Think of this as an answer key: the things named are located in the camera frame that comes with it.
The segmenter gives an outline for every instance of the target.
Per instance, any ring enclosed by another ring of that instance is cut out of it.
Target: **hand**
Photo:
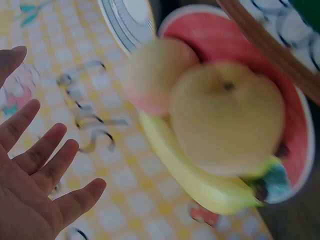
[[[0,50],[0,87],[26,54],[23,46]],[[104,180],[95,179],[54,201],[48,198],[79,149],[70,139],[45,165],[67,131],[61,123],[25,153],[8,157],[39,109],[39,101],[33,99],[0,125],[0,239],[54,240],[62,229],[90,210],[106,188]]]

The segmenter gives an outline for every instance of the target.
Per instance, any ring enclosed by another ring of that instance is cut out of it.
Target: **yellow pear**
[[[260,171],[282,138],[285,105],[279,89],[240,63],[193,67],[178,80],[171,107],[186,156],[215,175]]]

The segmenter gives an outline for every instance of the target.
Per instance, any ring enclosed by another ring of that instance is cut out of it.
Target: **yellow checkered tablecloth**
[[[255,209],[223,216],[216,228],[191,219],[191,199],[151,150],[137,112],[122,92],[126,55],[108,30],[96,0],[53,1],[24,27],[22,19],[15,19],[21,14],[21,3],[0,3],[0,14],[5,16],[0,48],[27,46],[26,68],[33,65],[40,75],[34,80],[34,97],[41,101],[41,109],[10,155],[29,148],[50,126],[61,122],[68,127],[63,142],[73,138],[89,153],[77,154],[51,197],[81,188],[96,177],[108,183],[96,207],[58,239],[68,235],[81,239],[73,228],[90,240],[271,239]],[[10,112],[4,110],[8,101],[2,97],[1,101],[4,120]],[[127,125],[108,124],[110,120],[124,120]],[[113,150],[103,131],[112,135]],[[94,136],[96,142],[90,144]]]

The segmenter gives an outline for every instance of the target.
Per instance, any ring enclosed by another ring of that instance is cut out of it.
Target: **table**
[[[215,0],[164,0],[163,19],[178,6],[210,4]],[[320,140],[320,108],[308,100],[311,109],[316,143]],[[303,189],[293,198],[280,204],[268,205],[259,212],[275,240],[318,240],[320,239],[320,150],[316,151],[313,170]]]

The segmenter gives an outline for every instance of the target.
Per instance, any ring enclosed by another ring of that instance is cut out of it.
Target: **yellow banana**
[[[261,206],[254,190],[238,177],[221,177],[198,168],[182,151],[168,122],[139,112],[142,127],[155,153],[181,187],[201,206],[221,215],[232,215]]]

